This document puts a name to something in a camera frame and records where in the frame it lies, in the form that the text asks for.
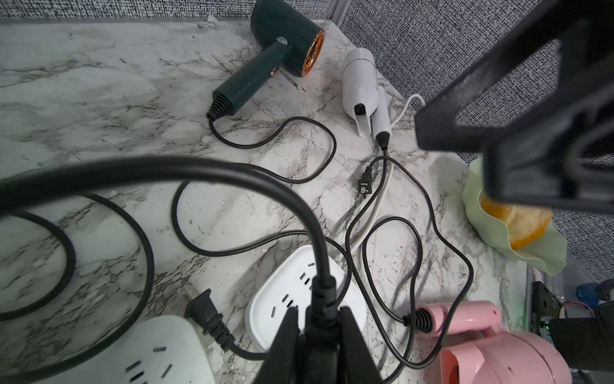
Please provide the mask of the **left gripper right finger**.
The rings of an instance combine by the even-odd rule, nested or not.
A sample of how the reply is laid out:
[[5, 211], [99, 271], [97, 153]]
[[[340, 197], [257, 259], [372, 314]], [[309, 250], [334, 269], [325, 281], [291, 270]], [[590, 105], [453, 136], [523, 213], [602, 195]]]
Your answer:
[[352, 311], [340, 309], [341, 341], [337, 367], [338, 383], [382, 383]]

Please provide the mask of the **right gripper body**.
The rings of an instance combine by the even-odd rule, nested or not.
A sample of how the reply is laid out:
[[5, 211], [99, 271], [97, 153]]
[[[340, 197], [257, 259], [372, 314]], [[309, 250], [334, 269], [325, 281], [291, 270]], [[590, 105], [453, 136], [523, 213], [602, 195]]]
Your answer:
[[503, 203], [613, 212], [613, 3], [563, 1], [556, 91], [484, 145], [487, 195]]

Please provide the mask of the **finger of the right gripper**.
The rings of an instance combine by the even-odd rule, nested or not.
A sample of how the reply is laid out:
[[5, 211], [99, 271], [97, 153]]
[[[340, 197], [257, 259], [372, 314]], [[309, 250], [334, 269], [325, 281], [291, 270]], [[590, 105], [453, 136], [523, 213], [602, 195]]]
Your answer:
[[490, 127], [459, 126], [457, 115], [572, 23], [573, 1], [543, 1], [502, 40], [417, 112], [422, 150], [479, 153]]

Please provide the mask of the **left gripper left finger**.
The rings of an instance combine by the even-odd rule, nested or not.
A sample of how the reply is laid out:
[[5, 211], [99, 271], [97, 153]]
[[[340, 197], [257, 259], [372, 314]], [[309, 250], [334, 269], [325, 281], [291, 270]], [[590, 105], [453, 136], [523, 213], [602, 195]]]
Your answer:
[[255, 384], [295, 383], [295, 355], [299, 345], [298, 309], [286, 311], [281, 326], [258, 372]]

